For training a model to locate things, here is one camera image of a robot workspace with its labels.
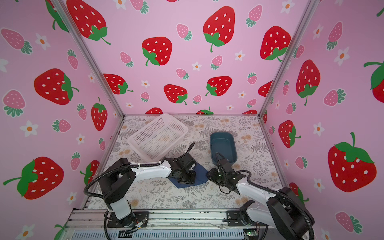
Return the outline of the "dark blue paper napkin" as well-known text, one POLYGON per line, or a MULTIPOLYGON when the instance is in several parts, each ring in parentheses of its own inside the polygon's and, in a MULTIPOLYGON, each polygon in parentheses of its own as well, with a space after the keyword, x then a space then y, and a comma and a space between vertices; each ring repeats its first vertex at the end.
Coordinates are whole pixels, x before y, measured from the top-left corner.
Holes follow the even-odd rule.
POLYGON ((196 163, 195 167, 194 167, 194 171, 196 172, 196 178, 195 178, 194 184, 191 184, 191 185, 190 184, 182 184, 182 183, 179 183, 174 178, 170 178, 169 180, 178 189, 184 189, 184 188, 202 185, 208 181, 208 178, 207 178, 208 171, 202 165, 200 165, 199 163, 196 163))

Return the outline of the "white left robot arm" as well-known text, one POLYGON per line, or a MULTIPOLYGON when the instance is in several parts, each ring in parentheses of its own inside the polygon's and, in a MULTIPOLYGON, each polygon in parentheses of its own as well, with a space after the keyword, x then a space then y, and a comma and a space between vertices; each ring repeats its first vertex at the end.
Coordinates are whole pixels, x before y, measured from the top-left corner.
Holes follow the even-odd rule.
POLYGON ((186 154, 181 158, 165 158, 153 163, 130 163, 128 159, 118 160, 98 180, 102 198, 117 220, 131 220, 132 208, 126 194, 132 185, 144 180, 174 179, 177 183, 193 185, 197 173, 195 159, 186 154))

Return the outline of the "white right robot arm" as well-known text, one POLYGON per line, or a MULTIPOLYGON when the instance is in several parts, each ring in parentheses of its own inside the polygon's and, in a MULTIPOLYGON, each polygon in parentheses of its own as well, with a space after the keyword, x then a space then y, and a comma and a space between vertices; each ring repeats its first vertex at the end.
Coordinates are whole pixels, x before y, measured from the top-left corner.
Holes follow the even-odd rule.
POLYGON ((251 181, 252 173, 247 170, 226 172, 223 168, 211 169, 207 178, 231 192, 245 195, 269 210, 262 217, 255 209, 247 207, 246 214, 253 222, 274 226, 286 240, 314 240, 315 220, 296 194, 287 187, 273 190, 251 181))

